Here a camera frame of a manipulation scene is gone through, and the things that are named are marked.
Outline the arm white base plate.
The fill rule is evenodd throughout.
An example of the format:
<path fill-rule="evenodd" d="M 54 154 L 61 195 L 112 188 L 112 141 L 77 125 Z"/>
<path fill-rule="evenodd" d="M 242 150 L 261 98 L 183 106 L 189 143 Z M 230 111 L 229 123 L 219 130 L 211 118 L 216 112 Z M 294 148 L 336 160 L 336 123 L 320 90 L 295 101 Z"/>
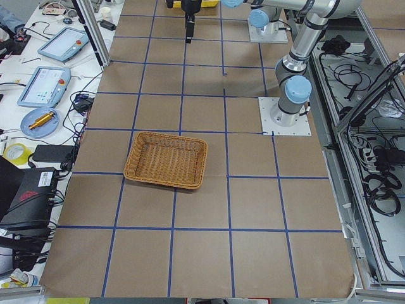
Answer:
<path fill-rule="evenodd" d="M 299 113 L 286 114 L 278 107 L 279 98 L 259 97 L 262 133 L 267 136 L 311 136 L 305 106 Z"/>
<path fill-rule="evenodd" d="M 286 44 L 288 43 L 287 29 L 281 21 L 269 23 L 263 28 L 254 25 L 249 26 L 249 38 L 251 42 Z"/>

